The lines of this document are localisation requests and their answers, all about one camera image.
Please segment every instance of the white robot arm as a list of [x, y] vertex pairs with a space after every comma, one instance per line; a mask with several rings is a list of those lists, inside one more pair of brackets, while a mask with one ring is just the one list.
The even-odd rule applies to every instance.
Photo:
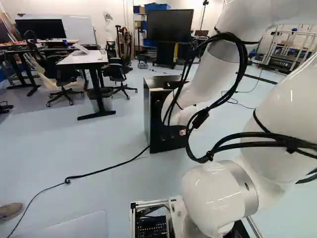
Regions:
[[[243, 41], [257, 42], [273, 25], [317, 23], [316, 12], [315, 0], [227, 0], [216, 28]], [[186, 125], [196, 112], [193, 104], [216, 97], [228, 74], [237, 71], [237, 56], [231, 42], [207, 46], [194, 79], [184, 85], [177, 100], [183, 110], [174, 107], [171, 112], [171, 125]], [[244, 131], [267, 129], [317, 143], [316, 66], [317, 54], [276, 85]], [[171, 93], [164, 103], [162, 119], [172, 100]], [[264, 140], [268, 141], [243, 138], [241, 142]], [[235, 221], [271, 206], [317, 167], [317, 159], [281, 147], [243, 148], [241, 152], [238, 158], [194, 167], [183, 178], [183, 200], [188, 214], [209, 237], [221, 237]], [[313, 150], [304, 152], [316, 156]]]

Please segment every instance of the laptop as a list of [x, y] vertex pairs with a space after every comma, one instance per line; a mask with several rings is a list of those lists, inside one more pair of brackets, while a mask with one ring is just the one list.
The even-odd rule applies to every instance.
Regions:
[[75, 47], [75, 48], [78, 49], [78, 51], [74, 51], [74, 52], [72, 53], [73, 56], [86, 56], [86, 55], [89, 54], [89, 50], [86, 49], [85, 47], [79, 45], [78, 43], [75, 43], [75, 44], [73, 45], [73, 47]]
[[195, 36], [208, 36], [209, 31], [208, 30], [196, 30]]

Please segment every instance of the light blue floor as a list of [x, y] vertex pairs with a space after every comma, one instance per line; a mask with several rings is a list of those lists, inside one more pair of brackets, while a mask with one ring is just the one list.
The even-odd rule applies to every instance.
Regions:
[[[194, 65], [189, 78], [196, 68]], [[155, 70], [181, 73], [161, 67], [155, 67]], [[252, 66], [247, 73], [259, 76], [260, 70]], [[77, 121], [77, 117], [92, 113], [88, 99], [79, 97], [74, 106], [61, 103], [47, 109], [47, 95], [43, 93], [26, 97], [25, 90], [5, 91], [0, 101], [9, 100], [16, 108], [8, 116], [0, 116], [0, 205], [27, 204], [40, 190], [63, 182], [67, 176], [112, 166], [143, 150], [147, 146], [143, 130], [143, 77], [153, 75], [164, 74], [138, 69], [133, 62], [127, 82], [130, 87], [138, 88], [139, 93], [129, 92], [130, 101], [118, 93], [113, 99], [115, 116], [85, 121]], [[229, 88], [234, 77], [224, 90]], [[261, 77], [274, 81], [283, 78], [267, 71], [263, 71]], [[245, 77], [238, 90], [249, 91], [256, 82]], [[114, 85], [107, 78], [105, 83]], [[256, 107], [273, 87], [260, 81], [252, 93], [236, 94], [234, 98], [247, 107]], [[194, 153], [202, 155], [224, 136], [241, 132], [252, 111], [233, 104], [213, 110], [203, 129], [192, 134], [190, 143]], [[229, 159], [238, 154], [239, 150], [227, 151], [215, 158]], [[195, 165], [184, 149], [153, 155], [146, 152], [131, 164], [41, 194], [30, 206], [15, 234], [103, 209], [107, 213], [109, 237], [128, 238], [130, 202], [179, 195], [181, 178]], [[264, 237], [316, 237], [317, 193], [314, 190], [316, 183], [297, 186], [276, 207], [255, 215]], [[6, 237], [17, 221], [18, 217], [0, 224], [0, 237]]]

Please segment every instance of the person's shoe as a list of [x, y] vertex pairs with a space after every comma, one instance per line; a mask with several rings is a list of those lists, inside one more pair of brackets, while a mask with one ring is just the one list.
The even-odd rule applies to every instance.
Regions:
[[0, 221], [10, 219], [23, 210], [22, 203], [11, 203], [0, 207]]

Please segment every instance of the black monitor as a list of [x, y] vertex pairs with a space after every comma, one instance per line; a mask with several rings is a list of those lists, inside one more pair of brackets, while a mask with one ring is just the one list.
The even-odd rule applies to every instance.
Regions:
[[158, 42], [191, 41], [194, 10], [163, 10], [147, 13], [147, 39]]
[[38, 39], [66, 38], [61, 19], [17, 19], [16, 28], [22, 38], [28, 30], [32, 30]]

